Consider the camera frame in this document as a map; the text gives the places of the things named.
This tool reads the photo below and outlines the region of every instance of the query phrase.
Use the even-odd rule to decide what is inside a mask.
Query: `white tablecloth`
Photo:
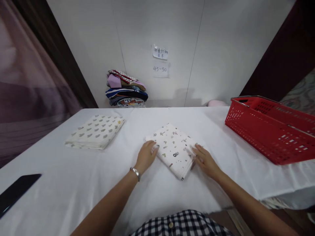
[[[276,166],[224,120],[229,107],[84,109],[0,169],[0,192],[21,175],[42,177],[0,220],[1,235],[69,235],[129,171],[144,137],[171,123],[210,151],[221,169],[257,199],[315,186],[315,161]],[[67,136],[94,114],[126,123],[105,150],[64,146]],[[136,185],[113,235],[130,233],[157,216],[184,209],[213,212],[231,205],[198,167],[178,180],[157,158]]]

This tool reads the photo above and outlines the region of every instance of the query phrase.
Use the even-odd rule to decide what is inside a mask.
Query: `black phone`
[[[0,219],[41,176],[23,175],[0,195]]]

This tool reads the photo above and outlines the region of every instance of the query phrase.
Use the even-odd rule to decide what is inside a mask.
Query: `silver bracelet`
[[[140,182],[140,173],[136,168],[130,167],[130,170],[132,170],[138,177],[138,182]]]

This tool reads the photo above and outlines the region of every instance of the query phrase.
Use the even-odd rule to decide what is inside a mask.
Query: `plaid shirt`
[[[146,235],[233,235],[227,228],[217,224],[195,210],[185,210],[174,215],[158,217],[145,222],[131,236]]]

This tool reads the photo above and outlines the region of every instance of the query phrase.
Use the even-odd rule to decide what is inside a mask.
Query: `handwritten sign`
[[[169,62],[153,61],[153,66],[151,68],[153,77],[169,78],[169,68]]]
[[[165,48],[160,48],[154,44],[153,46],[153,56],[159,59],[167,60],[168,50]]]

